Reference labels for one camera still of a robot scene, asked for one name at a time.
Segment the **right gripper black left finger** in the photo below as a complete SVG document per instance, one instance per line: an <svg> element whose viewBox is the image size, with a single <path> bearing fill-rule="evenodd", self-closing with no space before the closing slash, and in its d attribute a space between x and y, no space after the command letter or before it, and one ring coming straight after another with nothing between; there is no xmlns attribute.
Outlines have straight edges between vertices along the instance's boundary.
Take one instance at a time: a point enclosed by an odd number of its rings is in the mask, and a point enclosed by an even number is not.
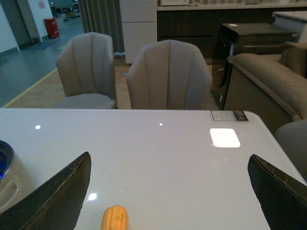
<svg viewBox="0 0 307 230"><path fill-rule="evenodd" d="M2 230L72 230L87 193L91 156L81 154L0 215Z"/></svg>

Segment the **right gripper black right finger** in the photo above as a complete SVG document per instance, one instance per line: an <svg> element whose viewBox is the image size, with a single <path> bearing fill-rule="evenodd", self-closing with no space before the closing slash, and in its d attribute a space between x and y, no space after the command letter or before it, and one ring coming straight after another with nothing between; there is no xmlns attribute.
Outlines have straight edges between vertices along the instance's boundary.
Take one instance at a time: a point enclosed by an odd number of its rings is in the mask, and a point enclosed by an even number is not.
<svg viewBox="0 0 307 230"><path fill-rule="evenodd" d="M272 230L307 228L307 186L256 154L248 161L251 186Z"/></svg>

